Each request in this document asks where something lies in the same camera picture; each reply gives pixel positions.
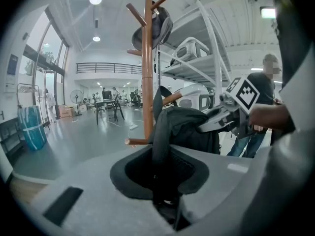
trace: blue container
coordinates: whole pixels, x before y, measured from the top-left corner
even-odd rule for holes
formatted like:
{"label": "blue container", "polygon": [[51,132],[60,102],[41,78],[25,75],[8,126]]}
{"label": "blue container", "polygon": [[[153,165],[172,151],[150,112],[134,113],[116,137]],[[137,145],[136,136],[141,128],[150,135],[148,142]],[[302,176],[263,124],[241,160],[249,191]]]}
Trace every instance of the blue container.
{"label": "blue container", "polygon": [[38,106],[19,109],[18,119],[29,148],[31,150],[43,148],[47,142],[47,138],[41,123]]}

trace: jeans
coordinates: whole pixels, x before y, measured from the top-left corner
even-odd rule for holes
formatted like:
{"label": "jeans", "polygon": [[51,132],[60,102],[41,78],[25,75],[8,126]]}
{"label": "jeans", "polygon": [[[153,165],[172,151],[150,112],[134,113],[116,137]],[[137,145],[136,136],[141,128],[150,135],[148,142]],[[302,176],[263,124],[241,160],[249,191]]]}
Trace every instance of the jeans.
{"label": "jeans", "polygon": [[264,140],[266,133],[258,134],[254,133],[253,135],[244,137],[242,139],[236,138],[235,143],[231,151],[227,154],[229,156],[240,156],[247,144],[246,151],[242,157],[254,158],[257,150],[259,149],[262,141]]}

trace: wooden coat rack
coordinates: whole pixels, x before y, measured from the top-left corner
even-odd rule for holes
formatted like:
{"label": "wooden coat rack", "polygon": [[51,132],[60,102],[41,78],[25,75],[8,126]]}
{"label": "wooden coat rack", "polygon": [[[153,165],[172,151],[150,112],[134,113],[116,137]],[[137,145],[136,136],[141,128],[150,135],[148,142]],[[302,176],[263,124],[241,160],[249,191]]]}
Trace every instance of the wooden coat rack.
{"label": "wooden coat rack", "polygon": [[[152,68],[152,12],[166,0],[158,0],[152,4],[152,0],[145,1],[144,18],[131,3],[126,7],[134,15],[142,27],[142,50],[130,50],[129,54],[142,57],[142,96],[143,96],[143,122],[145,139],[126,139],[127,145],[145,145],[153,129],[153,68]],[[163,105],[180,98],[181,95],[171,95],[163,100]]]}

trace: balcony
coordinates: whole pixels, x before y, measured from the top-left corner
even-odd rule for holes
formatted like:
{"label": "balcony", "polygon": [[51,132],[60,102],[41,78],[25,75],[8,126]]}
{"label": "balcony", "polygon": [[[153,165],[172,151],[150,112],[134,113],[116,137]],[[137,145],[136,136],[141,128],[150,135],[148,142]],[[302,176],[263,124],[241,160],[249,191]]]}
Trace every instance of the balcony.
{"label": "balcony", "polygon": [[139,65],[120,63],[77,63],[78,73],[129,73],[141,74],[142,68]]}

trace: gray floor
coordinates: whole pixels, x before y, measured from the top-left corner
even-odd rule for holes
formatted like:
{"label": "gray floor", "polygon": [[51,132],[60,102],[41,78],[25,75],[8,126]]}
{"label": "gray floor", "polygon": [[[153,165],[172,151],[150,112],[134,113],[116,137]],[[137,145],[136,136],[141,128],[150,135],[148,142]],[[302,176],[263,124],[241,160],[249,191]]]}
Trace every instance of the gray floor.
{"label": "gray floor", "polygon": [[[128,133],[132,138],[144,137],[142,110],[123,107],[123,113],[125,121],[119,116],[118,122],[106,118],[104,113],[102,118],[99,115],[98,126],[94,110],[77,118],[59,120],[50,126],[50,131],[45,128],[47,144],[41,150],[23,153],[14,166],[14,172],[26,177],[55,180],[90,158],[128,148],[125,145]],[[133,123],[138,127],[129,131]]]}

